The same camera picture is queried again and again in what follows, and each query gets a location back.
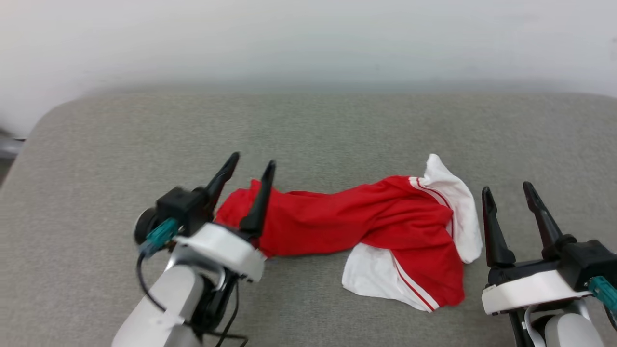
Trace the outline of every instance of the gray upholstery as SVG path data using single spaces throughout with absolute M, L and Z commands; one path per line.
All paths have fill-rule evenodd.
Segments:
M 175 185 L 242 158 L 224 194 L 278 161 L 281 190 L 335 192 L 421 175 L 429 153 L 474 193 L 489 185 L 519 260 L 540 239 L 521 184 L 564 232 L 617 249 L 617 100 L 591 95 L 195 96 L 85 99 L 38 124 L 0 193 L 7 346 L 108 346 L 141 299 L 132 227 Z M 484 314 L 484 256 L 466 300 L 434 313 L 341 286 L 347 252 L 268 261 L 241 285 L 235 333 L 249 346 L 511 346 L 507 316 Z M 147 263 L 152 283 L 165 255 Z M 616 334 L 589 300 L 605 343 Z M 225 346 L 237 346 L 230 340 Z

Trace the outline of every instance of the cable connector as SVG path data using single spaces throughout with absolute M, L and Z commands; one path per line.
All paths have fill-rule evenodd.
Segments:
M 148 234 L 146 241 L 139 246 L 139 253 L 144 254 L 146 259 L 150 258 L 154 253 L 160 251 L 166 243 L 176 237 L 178 228 L 177 220 L 173 218 L 166 219 Z
M 617 290 L 604 278 L 596 276 L 589 281 L 589 291 L 614 315 L 617 312 Z

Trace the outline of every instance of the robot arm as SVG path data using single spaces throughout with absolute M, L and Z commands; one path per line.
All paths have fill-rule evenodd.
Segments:
M 595 296 L 605 304 L 609 319 L 613 317 L 617 255 L 597 240 L 577 242 L 574 236 L 562 234 L 533 185 L 524 182 L 523 190 L 536 217 L 542 259 L 516 261 L 499 227 L 491 190 L 485 187 L 484 239 L 491 269 L 482 294 L 484 311 L 509 315 L 517 347 L 603 346 L 581 298 Z M 532 313 L 554 310 L 564 313 L 531 318 Z
M 112 346 L 202 346 L 204 334 L 225 338 L 238 304 L 224 331 L 215 329 L 226 311 L 238 280 L 258 282 L 265 256 L 253 245 L 262 234 L 276 164 L 270 161 L 262 189 L 240 229 L 213 223 L 214 207 L 231 178 L 239 153 L 234 153 L 206 187 L 192 191 L 176 187 L 141 215 L 135 226 L 139 245 L 137 274 L 145 297 L 118 330 Z M 172 252 L 165 272 L 148 288 L 141 263 L 154 253 Z

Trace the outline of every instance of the red stripe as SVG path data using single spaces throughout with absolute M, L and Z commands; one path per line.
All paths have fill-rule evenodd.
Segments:
M 422 302 L 425 303 L 426 306 L 431 309 L 431 312 L 435 311 L 435 308 L 433 308 L 426 300 L 424 300 L 422 295 L 420 295 L 415 289 L 413 289 L 413 287 L 409 283 L 407 283 L 407 281 L 405 280 L 405 277 L 403 277 L 403 275 L 400 273 L 399 267 L 396 266 L 396 264 L 394 264 L 394 267 L 396 268 L 396 271 L 399 273 L 400 279 L 403 280 L 403 282 L 405 282 L 405 284 L 409 287 L 409 289 L 411 289 L 420 298 L 420 300 L 422 300 Z
M 422 183 L 420 183 L 420 177 L 416 178 L 416 182 L 418 182 L 418 186 L 420 188 L 426 189 L 426 190 L 430 190 L 433 193 L 439 195 L 440 198 L 442 198 L 445 201 L 445 205 L 452 210 L 452 212 L 454 212 L 454 210 L 452 209 L 452 207 L 450 207 L 450 204 L 448 203 L 448 199 L 445 198 L 445 196 L 441 195 L 441 193 L 438 190 L 432 189 L 432 188 L 428 188 L 422 185 Z M 454 216 L 452 216 L 452 238 L 454 237 Z

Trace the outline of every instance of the garment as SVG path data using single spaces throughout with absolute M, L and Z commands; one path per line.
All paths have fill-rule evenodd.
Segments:
M 238 227 L 259 189 L 231 193 L 217 222 Z M 391 176 L 335 194 L 272 189 L 259 247 L 268 256 L 324 254 L 354 248 L 343 287 L 433 311 L 465 297 L 463 263 L 482 248 L 473 197 L 440 158 L 424 177 Z

